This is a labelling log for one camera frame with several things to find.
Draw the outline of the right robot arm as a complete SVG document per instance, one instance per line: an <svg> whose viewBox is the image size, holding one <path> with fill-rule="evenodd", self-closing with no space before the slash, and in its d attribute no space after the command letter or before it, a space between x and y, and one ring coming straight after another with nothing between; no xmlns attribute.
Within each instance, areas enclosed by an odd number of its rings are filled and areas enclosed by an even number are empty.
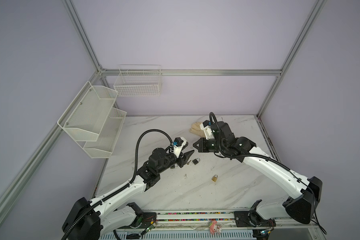
<svg viewBox="0 0 360 240"><path fill-rule="evenodd" d="M248 214L251 225L259 226L261 221L273 218L292 218L301 224L313 221L323 187L319 178L308 178L293 171L266 154L252 140L236 137L225 122L196 122L190 132L200 136L193 144L198 152L236 159L259 171L286 192L285 197L273 201L257 200Z"/></svg>

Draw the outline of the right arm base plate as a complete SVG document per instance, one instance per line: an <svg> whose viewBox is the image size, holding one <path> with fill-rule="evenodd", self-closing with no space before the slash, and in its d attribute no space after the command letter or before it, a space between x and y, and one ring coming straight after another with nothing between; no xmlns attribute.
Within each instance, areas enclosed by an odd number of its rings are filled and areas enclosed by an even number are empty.
<svg viewBox="0 0 360 240"><path fill-rule="evenodd" d="M265 220L254 211L235 211L234 219L237 227L274 228L276 226L275 220Z"/></svg>

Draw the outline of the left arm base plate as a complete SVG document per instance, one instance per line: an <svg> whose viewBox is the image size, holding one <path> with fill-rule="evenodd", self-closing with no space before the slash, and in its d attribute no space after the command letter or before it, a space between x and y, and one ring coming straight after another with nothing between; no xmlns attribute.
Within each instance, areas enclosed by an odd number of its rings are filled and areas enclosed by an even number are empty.
<svg viewBox="0 0 360 240"><path fill-rule="evenodd" d="M129 228L132 229L145 229L151 225L151 222L156 222L157 214L156 213L143 213L137 215L134 221L129 225Z"/></svg>

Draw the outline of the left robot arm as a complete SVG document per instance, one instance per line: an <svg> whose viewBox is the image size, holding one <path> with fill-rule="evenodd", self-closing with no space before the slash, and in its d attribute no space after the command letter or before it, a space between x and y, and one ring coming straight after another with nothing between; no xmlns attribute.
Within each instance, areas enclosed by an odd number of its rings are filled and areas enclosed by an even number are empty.
<svg viewBox="0 0 360 240"><path fill-rule="evenodd" d="M174 165L183 167L194 150L186 153L168 154L165 149L153 150L148 160L137 170L135 180L126 182L122 186L106 195L87 200L85 197L77 200L71 208L62 226L63 240L97 240L106 232L106 218L115 212L129 199L142 194L153 187L159 180L160 174Z"/></svg>

